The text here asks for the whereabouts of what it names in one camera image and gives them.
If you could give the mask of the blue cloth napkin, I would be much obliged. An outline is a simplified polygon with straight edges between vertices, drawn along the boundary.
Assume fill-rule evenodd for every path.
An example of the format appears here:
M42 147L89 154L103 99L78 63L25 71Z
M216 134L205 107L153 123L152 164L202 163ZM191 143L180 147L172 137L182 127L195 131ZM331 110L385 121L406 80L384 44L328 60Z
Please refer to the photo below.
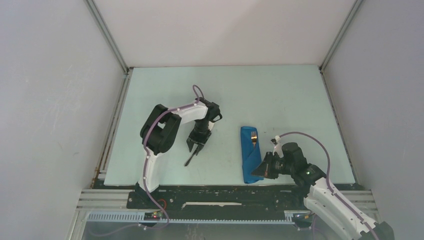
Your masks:
M252 126L242 126L240 128L240 144L241 144L241 156L242 156L242 175L243 182L245 184L254 184L258 181L262 181L263 177L253 176L251 172L257 168L262 162L261 151L259 147L259 134L257 132L257 144L253 148L251 142L251 132L257 129Z

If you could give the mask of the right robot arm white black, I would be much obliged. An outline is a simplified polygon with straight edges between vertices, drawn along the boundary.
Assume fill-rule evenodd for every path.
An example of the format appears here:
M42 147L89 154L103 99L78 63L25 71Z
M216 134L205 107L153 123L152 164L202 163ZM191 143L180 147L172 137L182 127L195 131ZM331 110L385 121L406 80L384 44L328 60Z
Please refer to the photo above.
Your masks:
M330 181L327 174L304 157L295 142L281 146L282 156L267 152L252 175L276 179L289 175L296 184L291 204L305 207L321 218L345 240L393 240L393 228L385 221L379 223L367 216L345 197Z

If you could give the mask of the fork with black handle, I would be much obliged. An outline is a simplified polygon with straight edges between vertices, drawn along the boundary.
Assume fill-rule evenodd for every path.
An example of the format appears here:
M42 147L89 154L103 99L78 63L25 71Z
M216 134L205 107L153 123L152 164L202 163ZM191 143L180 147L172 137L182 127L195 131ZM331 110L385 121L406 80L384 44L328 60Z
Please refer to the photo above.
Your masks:
M258 135L257 135L256 131L251 132L251 138L250 139L251 139L252 146L255 149L257 142L258 142Z

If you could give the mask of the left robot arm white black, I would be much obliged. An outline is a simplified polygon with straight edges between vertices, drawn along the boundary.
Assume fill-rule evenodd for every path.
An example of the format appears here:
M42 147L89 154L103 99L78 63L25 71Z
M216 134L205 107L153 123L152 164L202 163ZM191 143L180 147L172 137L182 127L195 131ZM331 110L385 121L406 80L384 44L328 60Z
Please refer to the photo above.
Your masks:
M143 189L138 201L145 208L153 208L158 202L158 194L154 192L160 185L161 177L158 158L172 148L180 126L194 122L186 144L188 150L196 156L212 135L214 124L222 118L220 106L204 97L176 108L167 108L162 104L153 108L140 130L146 157L142 175L137 182Z

